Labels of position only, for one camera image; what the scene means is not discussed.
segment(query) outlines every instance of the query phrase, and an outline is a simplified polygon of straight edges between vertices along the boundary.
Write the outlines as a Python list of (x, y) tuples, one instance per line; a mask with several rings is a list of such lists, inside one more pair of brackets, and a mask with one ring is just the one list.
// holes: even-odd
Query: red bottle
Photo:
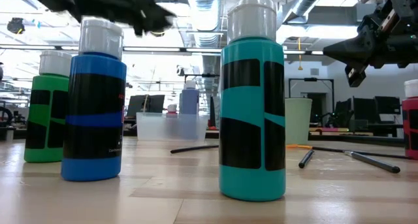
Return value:
[(405, 82), (406, 100), (402, 101), (405, 154), (418, 160), (418, 80)]

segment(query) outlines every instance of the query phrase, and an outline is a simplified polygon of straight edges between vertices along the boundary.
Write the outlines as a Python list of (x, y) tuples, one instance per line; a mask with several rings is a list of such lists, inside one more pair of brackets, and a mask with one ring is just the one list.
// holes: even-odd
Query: ceiling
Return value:
[[(222, 48), (227, 44), (227, 11), (231, 9), (239, 0), (219, 0), (217, 19), (217, 36), (219, 42), (214, 42), (205, 48)], [(292, 0), (273, 0), (279, 5), (286, 4)], [(312, 10), (313, 20), (317, 20), (321, 25), (326, 20), (320, 7), (335, 7), (341, 13), (347, 15), (348, 10), (361, 0), (320, 0), (317, 7)], [(366, 3), (381, 3), (384, 0), (364, 0)], [(125, 24), (118, 24), (123, 27), (124, 46), (141, 47), (197, 47), (199, 36), (196, 28), (202, 27), (202, 23), (207, 22), (209, 17), (193, 15), (193, 0), (179, 0), (179, 3), (159, 3), (162, 7), (172, 11), (177, 15), (173, 21), (172, 29), (165, 31), (163, 37), (145, 35), (142, 38), (136, 37), (133, 29)], [(76, 46), (80, 38), (80, 24), (67, 13), (49, 12), (46, 7), (36, 0), (0, 0), (0, 44), (19, 44), (19, 45), (54, 45), (54, 46)], [(24, 19), (25, 32), (15, 35), (7, 30), (7, 23), (13, 17)], [(287, 27), (294, 32), (294, 26)], [(316, 37), (301, 37), (298, 39), (288, 39), (284, 37), (282, 44), (288, 50), (298, 50), (300, 42), (301, 50), (322, 50), (323, 47), (343, 39), (326, 39), (321, 35)], [(0, 49), (0, 61), (4, 66), (4, 79), (10, 80), (11, 86), (17, 88), (30, 88), (31, 78), (37, 75), (39, 68), (40, 51), (33, 50), (2, 50)], [(329, 65), (333, 60), (323, 56), (302, 56), (304, 61), (321, 61), (323, 65)], [(298, 60), (298, 56), (287, 56), (287, 61)], [(127, 81), (132, 85), (127, 89), (127, 97), (130, 95), (152, 93), (163, 91), (168, 99), (168, 103), (178, 101), (177, 94), (183, 88), (184, 77), (177, 75), (177, 70), (183, 68), (186, 73), (202, 74), (204, 72), (219, 73), (219, 57), (197, 55), (150, 55), (138, 54), (135, 52), (125, 53), (122, 61), (128, 66)], [(202, 98), (207, 99), (208, 94), (217, 91), (217, 80), (197, 78), (198, 85), (202, 91)], [(207, 107), (206, 102), (202, 104), (202, 109)]]

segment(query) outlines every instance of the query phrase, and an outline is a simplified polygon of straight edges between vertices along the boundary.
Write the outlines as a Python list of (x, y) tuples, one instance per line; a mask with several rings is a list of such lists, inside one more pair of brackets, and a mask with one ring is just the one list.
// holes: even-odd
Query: black stripe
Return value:
[(31, 104), (50, 104), (49, 90), (32, 90)]
[(67, 111), (68, 92), (54, 90), (52, 92), (51, 117), (65, 120)]
[(410, 129), (418, 129), (418, 110), (408, 112), (410, 118)]
[(402, 111), (402, 119), (403, 120), (408, 120), (408, 111), (407, 110)]
[(64, 157), (100, 159), (121, 155), (122, 127), (66, 125)]
[(46, 127), (31, 121), (27, 122), (25, 147), (28, 149), (44, 149)]
[(264, 108), (265, 112), (277, 116), (285, 115), (285, 85), (282, 64), (264, 63)]
[(411, 134), (411, 150), (418, 150), (418, 133), (412, 133)]
[(285, 128), (270, 120), (265, 124), (265, 166), (266, 170), (285, 168)]
[(410, 149), (410, 136), (404, 133), (405, 150)]
[(260, 61), (246, 59), (223, 66), (222, 90), (240, 86), (260, 86)]
[(240, 120), (221, 118), (219, 163), (238, 168), (261, 167), (261, 129)]
[(50, 121), (50, 132), (48, 134), (49, 148), (62, 148), (64, 143), (65, 124)]
[(69, 115), (120, 112), (124, 101), (125, 80), (99, 74), (70, 76)]

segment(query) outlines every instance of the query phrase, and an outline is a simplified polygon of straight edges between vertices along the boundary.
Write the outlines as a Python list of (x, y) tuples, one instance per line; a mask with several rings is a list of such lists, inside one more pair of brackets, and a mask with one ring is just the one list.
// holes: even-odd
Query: black marker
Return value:
[(354, 159), (358, 159), (359, 161), (363, 161), (363, 162), (368, 163), (370, 165), (374, 165), (376, 167), (382, 168), (382, 169), (384, 169), (388, 172), (392, 172), (392, 173), (400, 172), (400, 168), (398, 166), (394, 166), (394, 165), (390, 165), (390, 164), (385, 163), (385, 162), (377, 161), (375, 159), (372, 159), (370, 157), (361, 155), (361, 154), (356, 153), (356, 152), (345, 151), (344, 153), (348, 156), (351, 156)]
[(315, 153), (315, 151), (310, 150), (306, 155), (303, 157), (303, 159), (299, 162), (299, 168), (304, 168), (306, 164), (308, 164), (309, 160), (311, 160), (312, 155)]

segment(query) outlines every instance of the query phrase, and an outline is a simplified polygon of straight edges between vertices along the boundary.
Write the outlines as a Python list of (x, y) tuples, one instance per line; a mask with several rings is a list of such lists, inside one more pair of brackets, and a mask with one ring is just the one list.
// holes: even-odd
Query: desk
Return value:
[[(314, 146), (403, 154), (345, 142)], [(384, 159), (391, 174), (340, 153), (287, 150), (287, 191), (275, 202), (242, 202), (218, 189), (218, 150), (171, 155), (184, 143), (123, 141), (122, 171), (100, 182), (66, 182), (59, 163), (25, 164), (24, 141), (0, 144), (1, 222), (15, 223), (418, 223), (418, 162)]]

